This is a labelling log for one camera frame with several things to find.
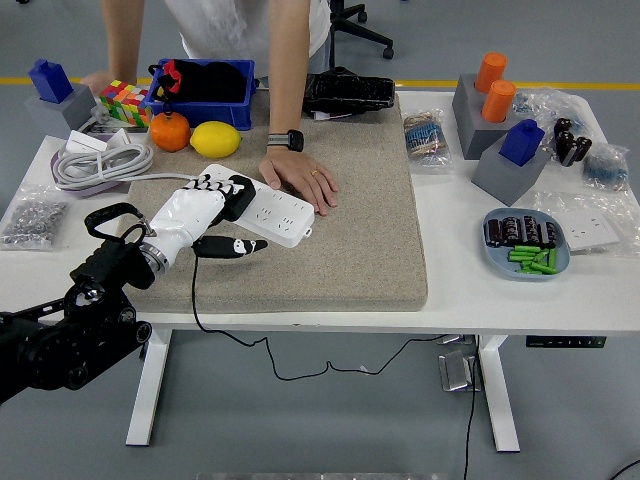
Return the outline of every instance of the lemon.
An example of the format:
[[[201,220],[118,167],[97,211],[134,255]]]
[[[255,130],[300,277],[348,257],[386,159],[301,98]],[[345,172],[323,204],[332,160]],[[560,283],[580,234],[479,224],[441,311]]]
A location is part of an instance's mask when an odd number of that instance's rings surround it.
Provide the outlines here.
[[[228,157],[240,145],[240,132],[224,122],[204,122],[198,125],[189,142],[203,157]]]

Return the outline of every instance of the rubik's cube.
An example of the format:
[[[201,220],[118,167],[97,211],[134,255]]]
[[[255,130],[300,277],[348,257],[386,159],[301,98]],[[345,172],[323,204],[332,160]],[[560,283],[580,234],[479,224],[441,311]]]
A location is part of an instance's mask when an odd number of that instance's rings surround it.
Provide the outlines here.
[[[100,101],[112,117],[138,127],[148,127],[151,107],[144,101],[146,95],[147,90],[114,80],[100,93]]]

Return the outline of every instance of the gray floor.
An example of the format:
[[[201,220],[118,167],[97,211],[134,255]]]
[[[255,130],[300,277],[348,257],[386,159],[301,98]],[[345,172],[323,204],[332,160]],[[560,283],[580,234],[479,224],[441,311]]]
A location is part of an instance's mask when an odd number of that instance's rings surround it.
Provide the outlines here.
[[[499,50],[510,59],[506,76],[516,81],[638,83],[640,3],[603,5],[369,0],[369,26],[394,39],[395,58],[385,61],[381,48],[339,34],[338,64],[362,75],[453,80],[475,71],[485,52]],[[159,58],[183,56],[163,4],[148,2],[145,21],[141,76]],[[25,77],[40,57],[63,64],[69,76],[85,75],[104,67],[103,37],[97,2],[4,1],[0,77]],[[33,92],[0,85],[1,210],[42,139],[22,106]],[[632,150],[631,182],[639,192],[640,92],[571,93],[589,101],[611,143]],[[328,359],[375,370],[410,338],[269,337],[279,372],[289,376],[322,369]],[[79,392],[25,391],[0,407],[0,478],[187,480],[199,472],[340,471],[462,478],[471,396],[447,394],[439,385],[437,357],[449,350],[414,343],[379,376],[331,373],[285,383],[273,376],[262,347],[177,332],[152,447],[124,446],[142,368],[131,356]],[[599,480],[640,458],[635,338],[609,338],[602,350],[542,351],[512,337],[502,357],[522,452],[495,452],[479,394],[470,479]],[[619,478],[640,478],[640,467]]]

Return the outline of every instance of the person's arm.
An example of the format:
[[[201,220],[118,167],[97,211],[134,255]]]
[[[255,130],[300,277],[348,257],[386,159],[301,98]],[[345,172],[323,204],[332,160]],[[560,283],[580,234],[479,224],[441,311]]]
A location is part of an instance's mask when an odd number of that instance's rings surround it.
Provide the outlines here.
[[[269,2],[270,133],[300,129],[302,99],[309,64],[310,0]],[[267,147],[260,172],[274,189],[291,184],[321,215],[337,205],[333,174],[304,153],[287,147]]]
[[[135,85],[138,81],[138,54],[142,36],[144,0],[101,0],[102,17],[107,32],[109,71],[97,72],[82,79],[94,95],[113,80]]]

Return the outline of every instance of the metal bracket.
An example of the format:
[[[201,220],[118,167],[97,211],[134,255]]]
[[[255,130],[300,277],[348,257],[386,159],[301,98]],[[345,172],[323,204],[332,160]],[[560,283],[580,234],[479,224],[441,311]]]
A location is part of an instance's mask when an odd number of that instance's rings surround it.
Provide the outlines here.
[[[471,371],[475,361],[475,356],[465,357],[460,350],[440,355],[438,357],[440,363],[440,378],[442,379],[442,388],[445,392],[471,392],[474,382],[471,379]],[[475,391],[482,391],[480,386],[478,372],[475,372]]]
[[[441,338],[439,338],[438,340],[436,340],[436,343],[438,345],[447,345],[449,343],[462,343],[464,345],[473,345],[473,335],[459,335],[459,334],[452,334],[452,335],[445,335]]]

